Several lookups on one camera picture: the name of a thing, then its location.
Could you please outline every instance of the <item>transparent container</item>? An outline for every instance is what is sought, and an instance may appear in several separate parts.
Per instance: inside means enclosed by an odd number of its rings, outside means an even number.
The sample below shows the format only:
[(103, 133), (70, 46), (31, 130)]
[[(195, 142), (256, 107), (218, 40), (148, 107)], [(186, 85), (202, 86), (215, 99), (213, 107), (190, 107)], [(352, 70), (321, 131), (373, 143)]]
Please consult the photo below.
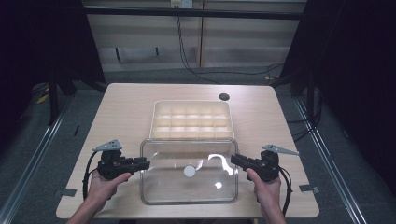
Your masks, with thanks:
[(225, 139), (147, 139), (141, 156), (145, 204), (231, 203), (238, 196), (238, 174), (230, 162), (238, 146)]
[(222, 101), (159, 101), (149, 138), (234, 138), (230, 107)]

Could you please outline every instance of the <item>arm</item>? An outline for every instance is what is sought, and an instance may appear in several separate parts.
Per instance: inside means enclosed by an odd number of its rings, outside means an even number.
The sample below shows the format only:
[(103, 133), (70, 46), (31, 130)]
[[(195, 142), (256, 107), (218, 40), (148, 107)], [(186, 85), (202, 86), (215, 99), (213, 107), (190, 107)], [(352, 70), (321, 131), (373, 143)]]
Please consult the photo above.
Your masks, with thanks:
[(267, 223), (286, 223), (286, 219), (279, 206), (279, 177), (271, 184), (266, 184), (262, 182), (254, 170), (248, 168), (247, 174), (254, 182), (254, 194), (260, 203), (262, 215), (267, 219)]
[(103, 209), (106, 201), (117, 193), (117, 186), (129, 177), (131, 174), (125, 173), (113, 180), (106, 180), (96, 170), (93, 171), (88, 196), (67, 223), (89, 223), (96, 213)]

